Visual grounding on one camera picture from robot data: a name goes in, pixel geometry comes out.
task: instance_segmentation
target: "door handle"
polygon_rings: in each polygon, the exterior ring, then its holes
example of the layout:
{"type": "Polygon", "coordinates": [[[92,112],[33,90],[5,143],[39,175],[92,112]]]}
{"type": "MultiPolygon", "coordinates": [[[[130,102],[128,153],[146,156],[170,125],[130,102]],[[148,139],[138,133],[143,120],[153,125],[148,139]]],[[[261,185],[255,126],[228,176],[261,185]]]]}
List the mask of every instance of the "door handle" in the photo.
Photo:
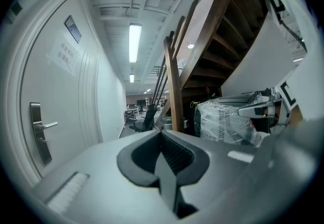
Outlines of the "door handle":
{"type": "Polygon", "coordinates": [[[48,141],[45,139],[44,129],[53,127],[57,125],[58,122],[55,121],[43,125],[40,103],[30,103],[30,115],[32,130],[34,133],[34,138],[38,147],[38,151],[44,164],[47,164],[52,160],[52,156],[47,146],[48,141]]]}

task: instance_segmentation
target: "plastic-wrapped object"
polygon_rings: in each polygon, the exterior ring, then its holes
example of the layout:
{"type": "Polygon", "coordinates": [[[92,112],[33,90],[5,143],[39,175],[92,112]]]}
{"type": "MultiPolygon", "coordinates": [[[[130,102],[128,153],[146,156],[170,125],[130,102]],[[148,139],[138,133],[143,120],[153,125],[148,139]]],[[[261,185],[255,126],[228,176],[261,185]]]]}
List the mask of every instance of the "plastic-wrapped object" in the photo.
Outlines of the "plastic-wrapped object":
{"type": "MultiPolygon", "coordinates": [[[[261,94],[258,94],[251,104],[260,102],[261,94]]],[[[220,103],[218,99],[199,104],[200,137],[212,141],[258,147],[261,133],[250,127],[248,118],[238,116],[238,108],[220,103]]]]}

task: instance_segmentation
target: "floor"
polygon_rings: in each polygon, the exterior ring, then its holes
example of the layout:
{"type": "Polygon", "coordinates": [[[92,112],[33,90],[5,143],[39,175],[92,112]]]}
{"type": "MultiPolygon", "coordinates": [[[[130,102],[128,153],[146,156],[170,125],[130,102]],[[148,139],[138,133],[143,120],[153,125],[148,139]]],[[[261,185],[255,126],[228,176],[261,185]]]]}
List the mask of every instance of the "floor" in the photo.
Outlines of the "floor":
{"type": "MultiPolygon", "coordinates": [[[[158,117],[160,116],[161,111],[157,111],[155,116],[154,116],[154,122],[156,122],[156,120],[158,119],[158,117]]],[[[138,119],[139,121],[143,121],[144,119],[142,117],[145,117],[146,112],[143,112],[143,114],[136,114],[136,119],[138,119]]],[[[124,126],[124,129],[121,131],[120,137],[119,138],[124,138],[127,137],[129,135],[135,134],[136,132],[133,129],[130,129],[130,124],[126,124],[124,126]]]]}

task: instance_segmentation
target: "ceiling light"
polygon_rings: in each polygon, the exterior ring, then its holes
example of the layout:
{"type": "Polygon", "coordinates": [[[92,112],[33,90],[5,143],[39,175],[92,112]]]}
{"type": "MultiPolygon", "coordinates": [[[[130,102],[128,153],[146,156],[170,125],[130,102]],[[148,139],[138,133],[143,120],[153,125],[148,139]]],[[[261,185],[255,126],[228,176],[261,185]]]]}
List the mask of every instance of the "ceiling light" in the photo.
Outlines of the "ceiling light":
{"type": "Polygon", "coordinates": [[[130,81],[131,81],[131,83],[134,83],[134,79],[135,79],[135,75],[134,74],[130,74],[130,81]]]}
{"type": "Polygon", "coordinates": [[[140,24],[130,24],[130,38],[129,38],[129,53],[130,62],[136,63],[138,45],[140,44],[142,25],[140,24]]]}
{"type": "Polygon", "coordinates": [[[303,60],[303,59],[304,59],[304,58],[294,59],[294,62],[301,61],[301,60],[303,60]]]}

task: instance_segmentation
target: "door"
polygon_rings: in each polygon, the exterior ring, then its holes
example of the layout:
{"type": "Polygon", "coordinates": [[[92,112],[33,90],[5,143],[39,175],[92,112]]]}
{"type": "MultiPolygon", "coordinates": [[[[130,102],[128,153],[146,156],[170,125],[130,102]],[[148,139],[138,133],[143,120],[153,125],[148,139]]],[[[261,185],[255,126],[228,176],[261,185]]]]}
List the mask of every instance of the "door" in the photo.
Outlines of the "door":
{"type": "Polygon", "coordinates": [[[99,142],[93,102],[98,54],[78,0],[66,0],[53,13],[31,49],[21,117],[41,176],[99,142]]]}

